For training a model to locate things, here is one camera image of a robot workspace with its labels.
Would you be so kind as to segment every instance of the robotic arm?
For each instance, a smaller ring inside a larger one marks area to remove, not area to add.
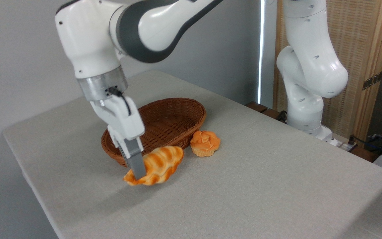
[[[284,79],[287,123],[336,145],[321,125],[322,97],[332,98],[346,87],[348,73],[337,58],[328,33],[326,0],[284,0],[287,40],[277,58]]]
[[[146,0],[130,6],[73,0],[56,13],[57,31],[85,98],[108,124],[137,179],[146,175],[140,136],[144,124],[130,97],[120,59],[159,62],[184,32],[222,0]]]
[[[130,6],[103,0],[73,0],[56,13],[66,55],[85,98],[108,124],[137,179],[146,175],[140,136],[144,124],[130,97],[120,59],[159,62],[172,53],[184,32],[222,0],[145,0]],[[347,83],[347,71],[328,35],[326,0],[284,0],[291,46],[277,65],[288,95],[288,123],[320,135],[323,101]]]

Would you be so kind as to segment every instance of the brown woven basket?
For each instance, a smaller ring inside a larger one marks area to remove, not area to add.
[[[206,109],[197,100],[188,98],[168,98],[154,101],[138,109],[145,126],[141,142],[143,155],[164,146],[190,145],[193,134],[200,130],[206,119]],[[118,148],[115,148],[108,130],[105,130],[101,145],[103,150],[120,165],[126,162]]]

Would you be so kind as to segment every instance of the croissant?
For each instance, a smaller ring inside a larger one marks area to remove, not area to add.
[[[138,184],[151,186],[156,183],[164,183],[175,173],[183,157],[184,151],[180,147],[167,146],[156,148],[143,157],[144,166],[147,170],[146,176],[136,180],[132,170],[129,170],[125,177],[123,177],[123,180],[131,186]]]
[[[199,157],[212,156],[220,145],[220,138],[211,131],[197,131],[191,139],[191,149]]]

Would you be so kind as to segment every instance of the metal hinge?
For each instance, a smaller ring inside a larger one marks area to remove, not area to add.
[[[362,90],[366,90],[370,86],[375,85],[381,79],[382,79],[382,71],[380,73],[376,74],[375,76],[369,78],[368,80],[365,80],[365,82],[363,83],[363,89]]]

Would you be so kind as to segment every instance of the bread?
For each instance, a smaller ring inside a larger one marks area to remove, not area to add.
[[[211,131],[197,131],[191,139],[191,149],[199,157],[212,156],[220,145],[220,138]]]
[[[129,170],[125,177],[123,177],[123,180],[131,186],[138,184],[150,186],[156,183],[164,183],[175,173],[183,157],[184,151],[180,147],[167,146],[156,148],[143,157],[145,169],[147,170],[146,176],[136,180],[132,170]]]

